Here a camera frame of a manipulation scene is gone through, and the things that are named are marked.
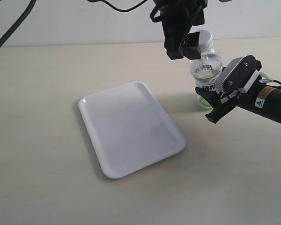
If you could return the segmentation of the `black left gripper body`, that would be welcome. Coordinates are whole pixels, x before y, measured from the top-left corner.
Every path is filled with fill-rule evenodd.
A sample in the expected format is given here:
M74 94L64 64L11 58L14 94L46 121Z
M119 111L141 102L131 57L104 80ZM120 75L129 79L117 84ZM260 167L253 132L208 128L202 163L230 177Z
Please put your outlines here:
M206 0L155 0L152 22L170 26L200 26L205 23Z

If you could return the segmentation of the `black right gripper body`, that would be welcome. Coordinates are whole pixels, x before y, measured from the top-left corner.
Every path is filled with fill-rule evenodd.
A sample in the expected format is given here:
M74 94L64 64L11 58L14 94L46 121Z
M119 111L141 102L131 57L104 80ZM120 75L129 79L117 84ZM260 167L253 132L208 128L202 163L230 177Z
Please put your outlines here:
M242 93L238 90L228 93L217 93L219 97L218 105L215 108L212 108L210 113L206 114L206 118L214 124L231 112L237 106L237 101L242 96Z

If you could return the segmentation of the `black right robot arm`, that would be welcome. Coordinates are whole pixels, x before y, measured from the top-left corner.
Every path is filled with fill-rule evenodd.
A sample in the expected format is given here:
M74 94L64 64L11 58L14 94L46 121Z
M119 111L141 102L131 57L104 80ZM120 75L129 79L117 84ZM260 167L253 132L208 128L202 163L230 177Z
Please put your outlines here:
M236 107L281 124L281 82L280 86L267 85L271 80L260 75L229 75L216 86L216 90L196 87L212 107L206 118L217 123Z

